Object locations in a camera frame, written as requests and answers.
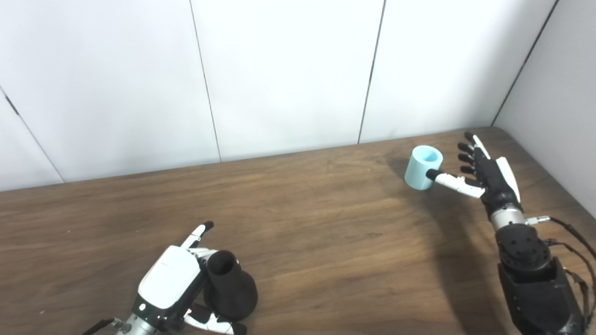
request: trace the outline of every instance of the black vase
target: black vase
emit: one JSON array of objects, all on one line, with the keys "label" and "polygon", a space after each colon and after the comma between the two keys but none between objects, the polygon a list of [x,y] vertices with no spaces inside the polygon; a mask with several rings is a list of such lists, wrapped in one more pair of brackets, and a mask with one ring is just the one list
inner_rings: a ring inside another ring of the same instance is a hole
[{"label": "black vase", "polygon": [[204,297],[207,306],[230,321],[250,315],[259,295],[253,277],[242,271],[233,253],[220,250],[207,261],[209,283]]}]

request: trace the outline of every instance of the table surface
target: table surface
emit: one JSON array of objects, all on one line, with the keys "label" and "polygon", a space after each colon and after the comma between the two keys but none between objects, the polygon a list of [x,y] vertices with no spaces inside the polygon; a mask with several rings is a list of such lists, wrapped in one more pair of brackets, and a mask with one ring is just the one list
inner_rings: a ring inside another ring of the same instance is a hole
[{"label": "table surface", "polygon": [[[594,219],[507,134],[475,133],[509,160],[528,216],[560,217],[596,240]],[[480,202],[403,181],[420,144],[458,172],[461,140],[448,132],[0,193],[0,328],[80,334],[127,318],[161,252],[212,220],[201,245],[234,252],[257,282],[250,334],[518,334]],[[580,247],[557,225],[538,230]],[[589,278],[577,257],[554,253]]]}]

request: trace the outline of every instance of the cable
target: cable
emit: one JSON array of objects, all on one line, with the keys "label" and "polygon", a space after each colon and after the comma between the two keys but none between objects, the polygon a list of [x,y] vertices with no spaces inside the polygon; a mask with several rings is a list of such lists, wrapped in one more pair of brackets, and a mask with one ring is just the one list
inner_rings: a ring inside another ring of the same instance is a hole
[{"label": "cable", "polygon": [[592,264],[590,264],[590,261],[584,255],[582,255],[574,247],[570,246],[569,244],[567,244],[565,242],[559,242],[559,241],[555,240],[554,238],[549,238],[549,239],[545,240],[544,243],[549,247],[550,246],[564,246],[567,250],[571,251],[572,253],[574,253],[578,257],[580,257],[582,259],[582,261],[586,264],[586,267],[588,268],[588,272],[590,273],[590,277],[592,277],[592,292],[594,294],[594,301],[592,303],[592,309],[590,311],[588,311],[587,301],[585,300],[588,297],[587,296],[588,292],[587,291],[584,292],[584,287],[582,287],[582,282],[585,284],[585,281],[583,279],[581,279],[581,277],[578,276],[578,274],[575,274],[574,272],[571,272],[569,270],[566,270],[566,272],[573,277],[575,282],[578,283],[580,285],[580,288],[582,289],[582,295],[584,297],[583,313],[585,314],[586,321],[589,322],[590,319],[593,317],[594,309],[596,308],[596,272],[594,272],[594,268],[592,267]]},{"label": "cable", "polygon": [[105,326],[111,324],[112,322],[114,322],[114,318],[101,320],[100,322],[96,323],[93,327],[87,329],[87,331],[84,332],[83,335],[95,334],[96,331],[104,328]]},{"label": "cable", "polygon": [[579,231],[575,230],[575,228],[572,225],[566,224],[565,222],[563,222],[557,218],[553,218],[552,216],[550,218],[551,218],[551,221],[563,226],[563,228],[565,228],[565,230],[567,230],[569,233],[571,233],[571,235],[573,235],[575,238],[577,238],[578,241],[580,241],[586,247],[586,249],[588,249],[588,251],[590,252],[590,255],[592,255],[594,260],[596,260],[596,251],[594,251],[594,248],[592,248],[592,246],[582,236],[582,234],[579,233]]},{"label": "cable", "polygon": [[[550,217],[550,220],[555,222],[556,224],[559,224],[561,226],[563,226],[563,228],[565,228],[566,231],[568,231],[571,235],[573,235],[575,238],[578,239],[578,241],[583,244],[583,246],[586,247],[586,249],[588,249],[588,251],[590,252],[590,255],[592,255],[592,257],[594,258],[594,260],[596,260],[596,251],[594,250],[594,248],[592,248],[592,246],[588,243],[588,241],[585,239],[585,237],[583,237],[582,234],[579,233],[579,231],[577,231],[572,225],[567,224],[565,222],[563,222],[562,220],[559,220],[557,218],[553,218],[552,216]],[[575,253],[576,255],[578,255],[579,257],[582,258],[582,260],[586,263],[589,264],[588,260],[581,256],[579,254],[579,252],[577,252],[577,250],[575,250],[573,247],[571,247],[568,244],[563,244],[565,245],[565,247],[572,251],[573,253]],[[590,275],[592,275],[592,292],[594,293],[594,301],[592,303],[592,309],[588,315],[588,320],[586,323],[586,334],[589,332],[590,326],[592,324],[592,321],[594,320],[594,312],[596,310],[596,283],[594,283],[594,269],[592,268],[591,265],[588,266],[588,270],[591,271]]]},{"label": "cable", "polygon": [[577,273],[570,271],[568,269],[565,269],[565,272],[570,275],[573,278],[573,281],[579,285],[580,290],[582,291],[582,298],[583,298],[583,317],[586,319],[586,322],[588,320],[588,309],[590,306],[589,303],[589,287],[588,284],[586,283],[585,280],[583,280],[582,277],[580,277]]}]

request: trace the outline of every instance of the cup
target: cup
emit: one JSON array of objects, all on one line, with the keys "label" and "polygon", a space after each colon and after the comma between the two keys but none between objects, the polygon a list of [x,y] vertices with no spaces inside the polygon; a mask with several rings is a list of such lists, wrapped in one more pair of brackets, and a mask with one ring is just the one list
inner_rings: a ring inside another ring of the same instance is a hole
[{"label": "cup", "polygon": [[404,176],[406,184],[416,190],[427,190],[433,181],[426,178],[426,172],[429,169],[438,170],[442,162],[443,154],[439,150],[429,145],[415,147]]}]

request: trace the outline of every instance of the robotic finger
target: robotic finger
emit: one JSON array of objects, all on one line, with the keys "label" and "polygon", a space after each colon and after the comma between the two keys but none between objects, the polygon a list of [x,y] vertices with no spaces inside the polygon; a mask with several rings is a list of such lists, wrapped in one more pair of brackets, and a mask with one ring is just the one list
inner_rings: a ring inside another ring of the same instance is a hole
[{"label": "robotic finger", "polygon": [[231,322],[224,317],[218,317],[211,309],[193,304],[184,316],[184,322],[195,328],[213,331],[215,333],[246,335],[246,326],[238,322]]}]

